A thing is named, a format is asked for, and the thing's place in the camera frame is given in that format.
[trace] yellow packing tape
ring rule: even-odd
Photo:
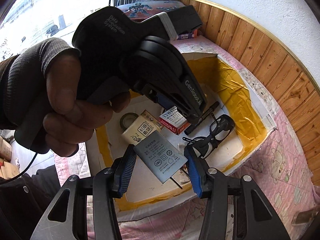
[[[243,149],[236,155],[234,161],[223,170],[226,171],[239,163],[262,143],[267,136],[266,128],[252,108],[249,90],[235,69],[216,57],[189,60],[188,65],[200,84],[206,84],[219,95],[221,101],[227,107],[229,115],[236,123],[236,133],[243,144]],[[134,98],[139,94],[131,92],[131,96]],[[99,127],[96,134],[99,151],[103,156],[105,165],[110,167],[113,160],[108,147],[108,135],[105,126]],[[188,183],[183,185],[183,190],[174,189],[169,193],[163,193],[143,201],[129,202],[124,195],[121,199],[116,199],[116,202],[120,211],[131,210],[148,203],[169,199],[190,189],[191,185]]]

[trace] dark pants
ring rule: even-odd
[[[0,239],[29,240],[59,189],[54,165],[0,185]]]

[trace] person's thumb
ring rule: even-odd
[[[58,114],[66,114],[74,107],[80,74],[80,61],[74,54],[61,54],[54,59],[46,77],[47,93]]]

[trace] cqc logo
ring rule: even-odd
[[[161,161],[161,160],[156,160],[156,161],[155,161],[155,166],[160,166],[160,165],[161,165],[161,163],[162,163],[162,161]]]
[[[189,80],[185,81],[186,87],[191,92],[192,96],[195,98],[195,100],[197,101],[198,105],[201,105],[201,103],[202,103],[201,98],[198,96],[198,94],[196,93],[195,89],[189,83],[190,83]]]

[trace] sleeve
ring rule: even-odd
[[[40,90],[55,58],[62,53],[80,52],[64,40],[44,40],[21,55],[0,62],[0,129],[14,130]]]

